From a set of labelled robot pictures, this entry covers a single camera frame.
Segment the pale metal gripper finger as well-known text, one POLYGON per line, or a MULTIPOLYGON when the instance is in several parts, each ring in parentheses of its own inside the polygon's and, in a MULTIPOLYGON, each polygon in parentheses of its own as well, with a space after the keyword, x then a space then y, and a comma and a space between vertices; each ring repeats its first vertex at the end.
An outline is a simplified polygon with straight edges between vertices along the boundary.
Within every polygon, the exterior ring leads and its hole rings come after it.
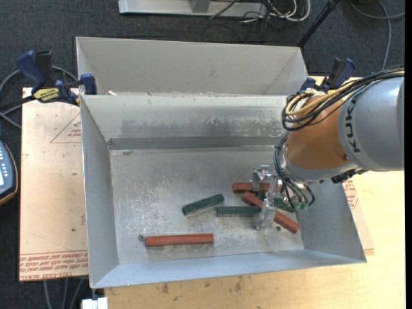
POLYGON ((261 185, 273 179, 274 172, 269 165, 255 165, 252 169, 252 189, 260 189, 261 185))
POLYGON ((261 212, 254 222, 254 226, 256 229, 265 229, 270 228, 273 225, 275 216, 275 206, 273 203, 269 201, 264 201, 261 207, 261 212))

